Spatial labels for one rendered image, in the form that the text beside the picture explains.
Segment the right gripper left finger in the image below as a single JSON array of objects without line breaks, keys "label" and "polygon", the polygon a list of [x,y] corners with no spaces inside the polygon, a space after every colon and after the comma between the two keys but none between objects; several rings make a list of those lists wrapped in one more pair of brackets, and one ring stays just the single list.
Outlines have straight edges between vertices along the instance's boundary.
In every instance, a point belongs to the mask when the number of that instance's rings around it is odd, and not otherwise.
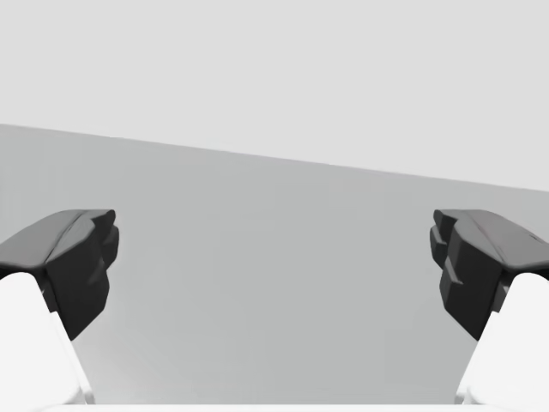
[{"label": "right gripper left finger", "polygon": [[72,342],[103,312],[112,209],[63,210],[0,241],[0,404],[93,404]]}]

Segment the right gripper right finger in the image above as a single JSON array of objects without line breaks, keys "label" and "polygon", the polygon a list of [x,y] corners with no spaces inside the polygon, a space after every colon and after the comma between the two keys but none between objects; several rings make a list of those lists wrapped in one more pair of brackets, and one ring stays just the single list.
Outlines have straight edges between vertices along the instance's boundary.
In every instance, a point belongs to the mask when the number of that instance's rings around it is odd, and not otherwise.
[{"label": "right gripper right finger", "polygon": [[437,209],[446,312],[477,345],[457,404],[549,404],[549,241],[480,209]]}]

